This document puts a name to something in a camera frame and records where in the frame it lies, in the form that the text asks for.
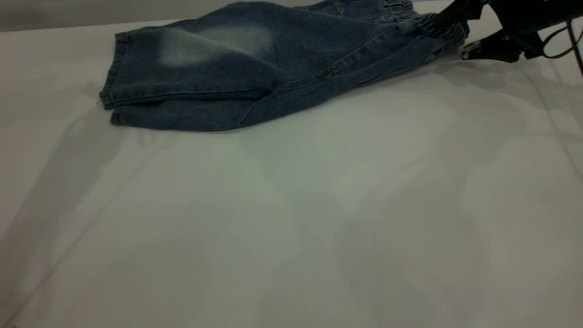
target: black cable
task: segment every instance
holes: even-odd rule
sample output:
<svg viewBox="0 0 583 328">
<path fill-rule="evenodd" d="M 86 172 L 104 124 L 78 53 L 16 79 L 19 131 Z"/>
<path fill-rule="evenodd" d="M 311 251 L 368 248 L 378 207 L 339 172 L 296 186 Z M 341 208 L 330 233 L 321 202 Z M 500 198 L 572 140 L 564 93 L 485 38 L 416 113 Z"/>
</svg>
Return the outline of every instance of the black cable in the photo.
<svg viewBox="0 0 583 328">
<path fill-rule="evenodd" d="M 583 31 L 581 31 L 581 35 L 579 35 L 579 38 L 576 39 L 575 32 L 573 31 L 573 21 L 572 20 L 567 22 L 567 27 L 559 29 L 559 30 L 553 32 L 551 35 L 549 35 L 543 41 L 543 47 L 546 47 L 554 37 L 556 37 L 559 33 L 563 32 L 563 31 L 568 31 L 569 38 L 571 39 L 571 44 L 573 46 L 571 48 L 563 51 L 562 53 L 560 53 L 558 55 L 549 56 L 546 53 L 543 53 L 543 56 L 545 56 L 548 59 L 558 59 L 561 57 L 565 57 L 566 55 L 570 54 L 573 51 L 573 52 L 575 52 L 575 57 L 577 58 L 577 63 L 579 64 L 579 69 L 581 69 L 581 74 L 583 74 L 583 60 L 581 58 L 581 52 L 579 50 L 579 42 L 581 42 L 581 40 L 583 39 Z"/>
<path fill-rule="evenodd" d="M 571 44 L 573 45 L 573 52 L 575 53 L 575 58 L 577 59 L 577 64 L 579 64 L 579 69 L 581 70 L 581 75 L 583 75 L 583 58 L 581 58 L 581 51 L 579 50 L 579 42 L 581 37 L 583 37 L 583 31 L 581 31 L 581 36 L 579 39 L 575 39 L 575 32 L 573 31 L 573 21 L 567 22 L 567 29 L 569 32 L 569 39 L 571 39 Z"/>
</svg>

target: folded jeans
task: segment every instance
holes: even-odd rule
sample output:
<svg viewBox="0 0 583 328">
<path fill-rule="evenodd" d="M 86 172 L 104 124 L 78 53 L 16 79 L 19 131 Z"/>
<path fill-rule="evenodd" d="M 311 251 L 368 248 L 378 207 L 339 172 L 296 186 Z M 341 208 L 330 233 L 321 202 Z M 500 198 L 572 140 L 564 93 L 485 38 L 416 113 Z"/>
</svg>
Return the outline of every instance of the folded jeans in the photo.
<svg viewBox="0 0 583 328">
<path fill-rule="evenodd" d="M 273 120 L 461 46 L 410 0 L 238 2 L 198 19 L 117 34 L 100 97 L 111 122 L 218 131 Z"/>
</svg>

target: jeans seam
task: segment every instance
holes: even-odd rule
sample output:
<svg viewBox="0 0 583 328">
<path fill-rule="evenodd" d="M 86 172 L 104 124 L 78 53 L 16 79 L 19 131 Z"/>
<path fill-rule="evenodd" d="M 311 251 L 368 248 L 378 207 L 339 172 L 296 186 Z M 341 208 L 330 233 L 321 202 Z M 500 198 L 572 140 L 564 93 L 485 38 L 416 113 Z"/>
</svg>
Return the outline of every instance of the jeans seam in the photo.
<svg viewBox="0 0 583 328">
<path fill-rule="evenodd" d="M 337 4 L 333 4 L 332 5 L 332 9 L 334 10 L 334 12 L 336 12 L 336 14 L 340 17 L 344 17 L 344 14 L 342 13 L 342 11 L 340 11 L 340 7 L 338 7 Z"/>
<path fill-rule="evenodd" d="M 145 100 L 145 99 L 149 99 L 149 98 L 156 98 L 156 97 L 163 97 L 163 96 L 177 96 L 177 95 L 216 95 L 216 94 L 221 94 L 221 93 L 229 93 L 229 92 L 247 92 L 247 91 L 255 91 L 255 90 L 267 90 L 267 89 L 246 89 L 246 90 L 230 90 L 230 91 L 223 91 L 223 92 L 165 92 L 163 94 L 160 95 L 154 95 L 154 96 L 142 96 L 142 97 L 130 97 L 124 100 L 117 100 L 117 103 L 119 106 L 125 106 L 127 104 L 131 104 L 131 103 L 127 103 L 127 102 L 133 102 L 134 100 Z"/>
<path fill-rule="evenodd" d="M 111 84 L 111 88 L 107 91 L 107 96 L 109 97 L 109 99 L 111 100 L 111 104 L 113 106 L 115 106 L 115 101 L 113 100 L 113 98 L 111 97 L 111 91 L 113 90 L 113 88 L 115 87 L 115 84 L 117 83 L 117 79 L 118 77 L 120 77 L 120 70 L 121 70 L 121 65 L 123 65 L 124 61 L 125 61 L 125 57 L 128 54 L 128 43 L 124 42 L 124 55 L 121 57 L 120 59 L 120 64 L 117 65 L 116 69 L 115 69 L 115 78 L 113 80 L 113 83 Z"/>
<path fill-rule="evenodd" d="M 295 84 L 298 84 L 298 85 L 297 85 L 297 86 L 293 86 L 292 88 L 297 88 L 297 87 L 299 87 L 299 86 L 302 86 L 302 85 L 303 85 L 303 82 L 307 82 L 307 81 L 309 81 L 309 80 L 311 80 L 311 79 L 314 79 L 314 78 L 317 78 L 317 77 L 319 77 L 319 76 L 323 76 L 323 75 L 326 75 L 326 74 L 328 74 L 328 75 L 329 75 L 329 74 L 331 73 L 331 69 L 332 69 L 332 68 L 337 68 L 337 67 L 339 67 L 339 66 L 342 64 L 342 62 L 346 61 L 346 59 L 347 59 L 347 58 L 349 58 L 349 57 L 350 57 L 350 56 L 352 56 L 353 54 L 355 54 L 355 53 L 359 52 L 360 50 L 362 50 L 363 48 L 365 48 L 366 46 L 368 46 L 368 45 L 369 45 L 371 42 L 373 42 L 374 40 L 376 40 L 376 39 L 378 39 L 379 37 L 383 36 L 384 34 L 386 34 L 386 33 L 390 32 L 390 31 L 393 31 L 393 29 L 394 29 L 394 28 L 395 28 L 395 27 L 393 27 L 393 28 L 391 28 L 391 29 L 388 29 L 388 30 L 386 30 L 386 31 L 383 31 L 382 33 L 380 33 L 380 34 L 376 35 L 375 37 L 373 37 L 372 39 L 370 39 L 369 41 L 367 41 L 365 44 L 363 44 L 362 46 L 360 46 L 358 49 L 356 49 L 356 50 L 352 51 L 351 53 L 349 53 L 348 55 L 346 55 L 346 56 L 344 56 L 344 57 L 340 58 L 339 60 L 337 60 L 337 61 L 335 61 L 335 62 L 331 63 L 330 65 L 328 65 L 328 66 L 327 66 L 326 68 L 324 68 L 323 70 L 321 70 L 321 71 L 319 71 L 319 72 L 317 72 L 317 73 L 314 73 L 314 74 L 312 74 L 312 75 L 306 76 L 305 78 L 301 78 L 301 79 L 298 79 L 298 80 L 295 80 L 295 81 L 288 82 L 288 83 L 286 83 L 286 84 L 284 84 L 284 85 L 282 85 L 282 86 L 280 86 L 280 87 L 277 87 L 277 88 L 274 90 L 274 92 L 276 92 L 276 91 L 278 91 L 278 90 L 281 90 L 281 89 L 284 89 L 284 88 L 289 88 L 290 86 L 293 86 L 293 85 L 295 85 Z"/>
<path fill-rule="evenodd" d="M 387 10 L 387 17 L 391 17 L 391 11 L 389 10 L 389 0 L 385 0 L 385 9 Z"/>
</svg>

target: wall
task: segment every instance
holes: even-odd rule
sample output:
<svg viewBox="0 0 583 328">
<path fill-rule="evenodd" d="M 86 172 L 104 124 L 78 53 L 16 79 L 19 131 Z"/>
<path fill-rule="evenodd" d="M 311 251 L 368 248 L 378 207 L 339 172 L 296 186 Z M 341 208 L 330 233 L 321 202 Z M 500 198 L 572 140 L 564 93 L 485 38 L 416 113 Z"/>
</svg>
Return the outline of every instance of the wall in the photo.
<svg viewBox="0 0 583 328">
<path fill-rule="evenodd" d="M 0 0 L 0 31 L 202 16 L 236 0 Z M 302 6 L 318 0 L 271 0 Z"/>
</svg>

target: white surface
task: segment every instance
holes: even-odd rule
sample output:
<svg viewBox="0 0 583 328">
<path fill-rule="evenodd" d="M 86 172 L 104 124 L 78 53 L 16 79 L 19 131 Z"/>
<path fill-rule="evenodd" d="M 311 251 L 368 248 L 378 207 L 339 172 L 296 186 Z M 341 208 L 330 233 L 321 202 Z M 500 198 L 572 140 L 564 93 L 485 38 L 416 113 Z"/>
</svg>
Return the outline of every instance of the white surface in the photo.
<svg viewBox="0 0 583 328">
<path fill-rule="evenodd" d="M 114 127 L 113 33 L 143 25 L 0 34 L 0 326 L 583 326 L 572 58 L 445 58 L 232 132 Z"/>
</svg>

